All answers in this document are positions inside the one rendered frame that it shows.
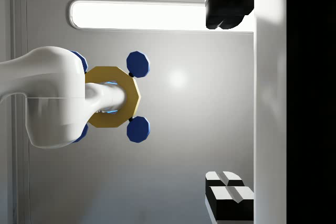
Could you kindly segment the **drone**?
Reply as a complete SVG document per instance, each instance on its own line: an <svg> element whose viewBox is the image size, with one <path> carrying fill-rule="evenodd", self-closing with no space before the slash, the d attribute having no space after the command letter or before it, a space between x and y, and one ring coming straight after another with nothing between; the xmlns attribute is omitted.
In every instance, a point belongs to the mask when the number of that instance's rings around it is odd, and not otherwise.
<svg viewBox="0 0 336 224"><path fill-rule="evenodd" d="M96 128L119 127L124 122L127 137L131 142L140 143L150 134L150 122L135 116L141 95L135 77L145 77L150 71L150 61L139 51L127 57L128 73L119 67L97 66L88 71L88 64L80 53L78 56L85 71L86 104L83 111L85 122Z"/></svg>

